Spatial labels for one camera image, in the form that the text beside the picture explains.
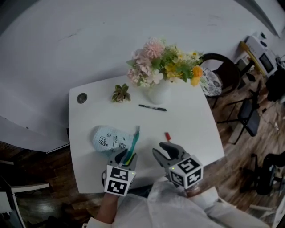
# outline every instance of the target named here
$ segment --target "red object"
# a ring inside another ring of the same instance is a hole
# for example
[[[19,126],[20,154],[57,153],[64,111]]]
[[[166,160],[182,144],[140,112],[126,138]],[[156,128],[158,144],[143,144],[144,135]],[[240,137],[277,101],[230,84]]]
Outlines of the red object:
[[[168,132],[165,132],[165,137],[166,137],[166,140],[169,142],[171,140],[171,137],[169,135]]]

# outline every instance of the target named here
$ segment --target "white cube with marker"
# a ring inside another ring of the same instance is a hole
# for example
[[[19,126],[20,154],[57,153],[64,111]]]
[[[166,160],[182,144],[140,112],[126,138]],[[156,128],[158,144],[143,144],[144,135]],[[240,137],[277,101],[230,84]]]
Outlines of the white cube with marker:
[[[202,163],[192,155],[169,167],[169,176],[171,182],[188,189],[203,178],[203,170]]]
[[[107,165],[104,192],[126,196],[135,176],[135,171]]]

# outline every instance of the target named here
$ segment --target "orange flower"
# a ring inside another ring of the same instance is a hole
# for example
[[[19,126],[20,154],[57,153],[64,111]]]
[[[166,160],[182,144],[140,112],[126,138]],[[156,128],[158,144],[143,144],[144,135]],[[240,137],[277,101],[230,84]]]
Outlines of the orange flower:
[[[203,70],[200,66],[194,66],[193,67],[193,74],[194,74],[194,77],[202,77],[203,75]]]
[[[194,77],[194,78],[191,79],[191,85],[192,86],[198,85],[199,82],[200,82],[200,78],[199,77]]]

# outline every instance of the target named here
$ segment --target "person's arm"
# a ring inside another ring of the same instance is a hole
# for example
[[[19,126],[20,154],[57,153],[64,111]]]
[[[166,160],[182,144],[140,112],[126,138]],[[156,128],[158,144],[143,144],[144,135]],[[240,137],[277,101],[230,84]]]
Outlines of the person's arm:
[[[117,195],[105,193],[96,219],[103,223],[112,224],[117,213],[118,199]]]

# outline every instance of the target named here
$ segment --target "flower bouquet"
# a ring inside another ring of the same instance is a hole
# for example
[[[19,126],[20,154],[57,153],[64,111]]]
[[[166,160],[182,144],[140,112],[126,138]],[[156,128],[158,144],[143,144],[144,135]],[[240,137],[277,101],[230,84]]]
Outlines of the flower bouquet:
[[[134,86],[152,87],[161,80],[190,80],[191,85],[196,86],[203,75],[199,66],[201,55],[199,52],[184,53],[176,45],[167,45],[164,40],[150,38],[127,61],[131,66],[127,75]]]

